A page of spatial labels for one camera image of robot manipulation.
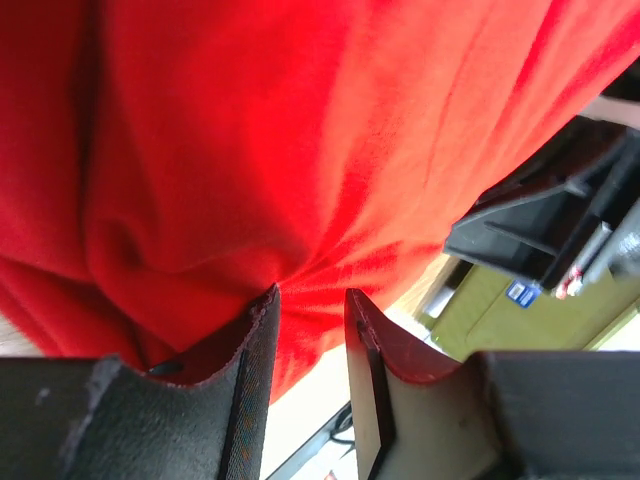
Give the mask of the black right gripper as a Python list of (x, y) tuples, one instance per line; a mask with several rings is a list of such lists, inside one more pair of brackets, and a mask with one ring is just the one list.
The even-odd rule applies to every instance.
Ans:
[(623, 74), (581, 113), (623, 136), (586, 168), (527, 169), (480, 197), (446, 253), (577, 296), (603, 273), (639, 275), (639, 76)]

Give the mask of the red t-shirt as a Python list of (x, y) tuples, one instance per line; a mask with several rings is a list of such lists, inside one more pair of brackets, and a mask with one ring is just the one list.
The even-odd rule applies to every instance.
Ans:
[(635, 1), (5, 1), (1, 311), (146, 369), (278, 284), (279, 397), (638, 54)]

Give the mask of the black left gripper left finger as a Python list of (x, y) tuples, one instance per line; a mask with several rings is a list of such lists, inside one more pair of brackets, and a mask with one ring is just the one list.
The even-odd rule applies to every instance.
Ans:
[(256, 479), (280, 322), (270, 288), (146, 372), (115, 355), (1, 361), (5, 479)]

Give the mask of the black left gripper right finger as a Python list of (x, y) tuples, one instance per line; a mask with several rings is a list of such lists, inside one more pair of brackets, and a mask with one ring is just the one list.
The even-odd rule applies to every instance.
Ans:
[(456, 361), (360, 290), (344, 309), (362, 479), (635, 479), (635, 352), (481, 351)]

